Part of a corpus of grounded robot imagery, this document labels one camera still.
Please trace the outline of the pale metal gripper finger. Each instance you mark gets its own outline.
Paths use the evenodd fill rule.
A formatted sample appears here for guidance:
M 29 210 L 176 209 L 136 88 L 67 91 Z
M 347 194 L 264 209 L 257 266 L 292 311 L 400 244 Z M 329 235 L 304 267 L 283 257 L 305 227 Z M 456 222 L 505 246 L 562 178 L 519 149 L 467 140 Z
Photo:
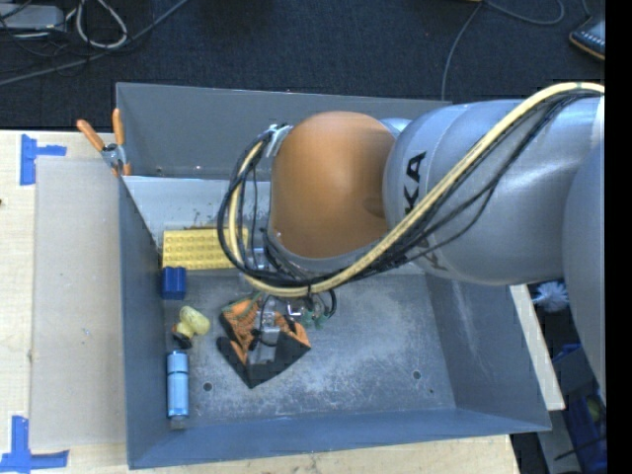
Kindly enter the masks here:
M 279 326 L 274 311 L 258 311 L 251 331 L 253 339 L 248 347 L 248 363 L 267 364 L 276 358 Z

